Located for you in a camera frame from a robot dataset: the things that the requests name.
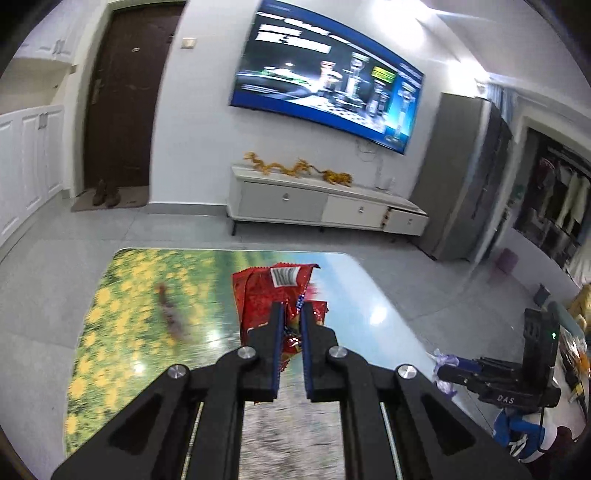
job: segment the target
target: cabinet door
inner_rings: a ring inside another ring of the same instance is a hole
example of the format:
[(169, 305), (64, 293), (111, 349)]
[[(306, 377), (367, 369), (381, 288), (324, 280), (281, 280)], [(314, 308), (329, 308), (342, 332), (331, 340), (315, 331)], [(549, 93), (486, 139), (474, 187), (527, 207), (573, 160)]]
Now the cabinet door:
[(23, 222), (18, 116), (0, 115), (0, 245)]
[(22, 202), (28, 217), (45, 201), (45, 168), (43, 166), (44, 138), (40, 132), (40, 114), (43, 110), (31, 108), (20, 117), (19, 153), (22, 172)]
[(319, 222), (328, 195), (323, 192), (244, 182), (238, 215), (270, 220)]
[(61, 131), (63, 107), (49, 107), (43, 120), (43, 150), (40, 152), (45, 167), (44, 195), (47, 199), (61, 190)]
[(94, 11), (94, 0), (62, 0), (60, 6), (64, 7), (64, 28), (61, 33), (60, 44), (56, 58), (67, 63), (74, 61), (74, 54), (88, 16)]
[(380, 228), (388, 206), (382, 203), (329, 195), (322, 213), (324, 223)]
[(53, 60), (64, 32), (64, 11), (58, 4), (41, 20), (21, 44), (15, 57)]

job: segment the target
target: light switch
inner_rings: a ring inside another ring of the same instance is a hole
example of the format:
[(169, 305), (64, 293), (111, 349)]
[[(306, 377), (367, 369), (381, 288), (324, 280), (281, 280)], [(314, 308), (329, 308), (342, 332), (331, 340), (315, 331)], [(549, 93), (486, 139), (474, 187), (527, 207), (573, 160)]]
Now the light switch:
[(196, 38), (184, 38), (181, 43), (181, 48), (195, 48), (196, 43)]

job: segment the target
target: cabinet handle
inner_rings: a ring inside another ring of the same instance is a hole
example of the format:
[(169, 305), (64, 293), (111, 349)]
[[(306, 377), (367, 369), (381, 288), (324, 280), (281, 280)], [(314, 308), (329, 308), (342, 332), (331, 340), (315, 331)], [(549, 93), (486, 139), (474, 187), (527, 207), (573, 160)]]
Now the cabinet handle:
[(42, 130), (47, 126), (47, 113), (41, 113), (39, 115), (39, 127), (38, 130)]

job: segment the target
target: table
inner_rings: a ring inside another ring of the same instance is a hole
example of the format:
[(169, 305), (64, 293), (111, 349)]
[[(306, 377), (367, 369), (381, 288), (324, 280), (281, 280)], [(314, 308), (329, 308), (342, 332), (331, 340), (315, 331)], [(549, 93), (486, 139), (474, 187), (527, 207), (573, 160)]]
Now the table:
[[(350, 256), (319, 252), (125, 249), (103, 276), (77, 349), (64, 425), (69, 455), (171, 364), (214, 363), (239, 346), (231, 274), (276, 262), (313, 263), (315, 298), (339, 343), (387, 368), (411, 363), (427, 377), (434, 362), (383, 292)], [(187, 324), (168, 333), (157, 304), (164, 283)], [(462, 402), (454, 399), (465, 409)], [(337, 404), (306, 400), (301, 356), (281, 374), (278, 400), (248, 404), (241, 478), (344, 478)]]

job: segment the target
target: barcode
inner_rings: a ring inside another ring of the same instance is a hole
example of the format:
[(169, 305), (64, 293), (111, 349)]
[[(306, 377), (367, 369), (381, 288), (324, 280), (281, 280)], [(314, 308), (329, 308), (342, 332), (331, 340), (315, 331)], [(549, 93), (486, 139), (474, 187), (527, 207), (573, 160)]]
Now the barcode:
[(300, 267), (277, 267), (271, 269), (273, 285), (277, 287), (297, 287), (297, 274)]

